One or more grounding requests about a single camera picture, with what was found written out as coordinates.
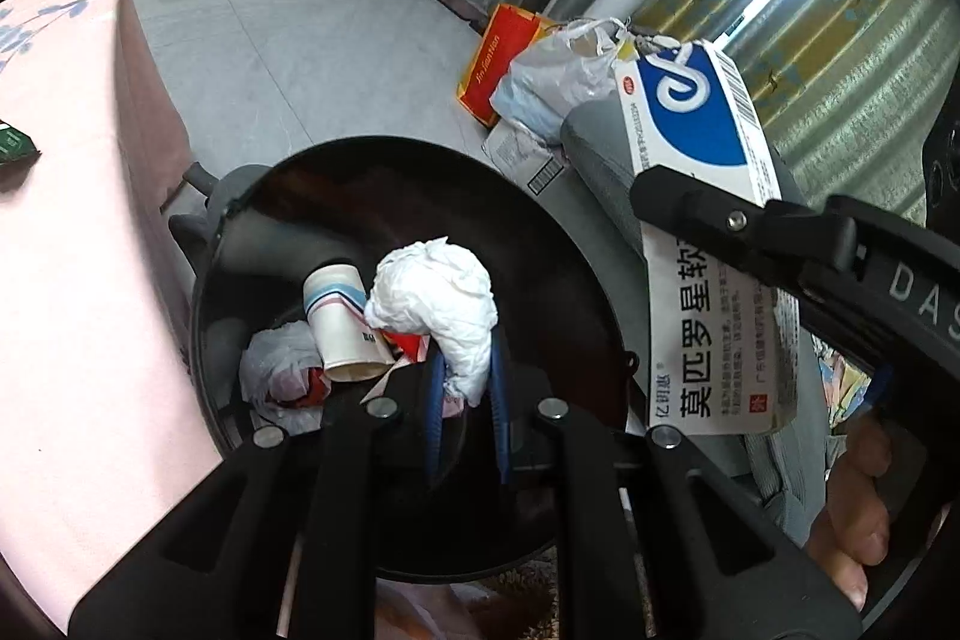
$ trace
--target blue logo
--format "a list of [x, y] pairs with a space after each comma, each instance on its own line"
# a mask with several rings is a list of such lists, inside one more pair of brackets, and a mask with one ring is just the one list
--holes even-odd
[[727, 97], [699, 44], [647, 55], [637, 65], [656, 130], [670, 145], [705, 164], [747, 163]]

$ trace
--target table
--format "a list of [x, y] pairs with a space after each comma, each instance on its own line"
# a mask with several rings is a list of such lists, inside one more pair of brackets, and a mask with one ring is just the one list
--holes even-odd
[[0, 552], [61, 629], [220, 460], [160, 205], [192, 160], [133, 0], [0, 2]]

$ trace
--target paper cup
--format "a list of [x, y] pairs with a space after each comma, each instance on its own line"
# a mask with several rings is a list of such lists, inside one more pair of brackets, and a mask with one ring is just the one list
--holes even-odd
[[394, 357], [378, 330], [364, 320], [367, 294], [349, 263], [321, 266], [304, 281], [304, 311], [334, 383], [355, 383], [382, 375]]

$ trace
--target trash can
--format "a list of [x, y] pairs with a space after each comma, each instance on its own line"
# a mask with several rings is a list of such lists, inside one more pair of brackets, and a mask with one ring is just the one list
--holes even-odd
[[[512, 358], [544, 370], [555, 394], [622, 429], [634, 364], [605, 293], [563, 229], [467, 156], [416, 140], [362, 137], [304, 150], [266, 172], [227, 205], [206, 249], [190, 365], [220, 449], [237, 447], [258, 425], [237, 380], [243, 349], [258, 330], [304, 318], [301, 285], [311, 271], [349, 259], [369, 290], [388, 252], [436, 237], [469, 248], [490, 271]], [[474, 434], [455, 434], [467, 451], [429, 509], [412, 517], [395, 496], [379, 506], [382, 576], [476, 579], [551, 543], [548, 492], [504, 497], [493, 445], [488, 458], [469, 452], [486, 442], [476, 433], [484, 414], [482, 405], [449, 423]], [[455, 539], [440, 539], [450, 530]]]

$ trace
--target green box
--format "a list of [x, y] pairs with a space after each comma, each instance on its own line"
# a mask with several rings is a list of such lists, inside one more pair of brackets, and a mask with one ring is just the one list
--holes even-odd
[[30, 137], [0, 121], [0, 170], [6, 170], [13, 164], [34, 161], [38, 155], [40, 150], [37, 150]]

